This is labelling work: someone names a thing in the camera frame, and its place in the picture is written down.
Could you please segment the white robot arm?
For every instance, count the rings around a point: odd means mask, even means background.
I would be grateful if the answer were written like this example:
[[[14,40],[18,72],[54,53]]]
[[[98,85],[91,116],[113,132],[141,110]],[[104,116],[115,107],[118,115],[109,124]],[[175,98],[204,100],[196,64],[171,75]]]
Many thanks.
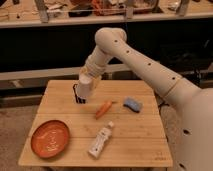
[[[213,88],[201,89],[178,73],[134,50],[120,28],[101,28],[96,47],[79,75],[77,95],[89,97],[95,80],[117,58],[171,105],[182,119],[177,171],[213,171]]]

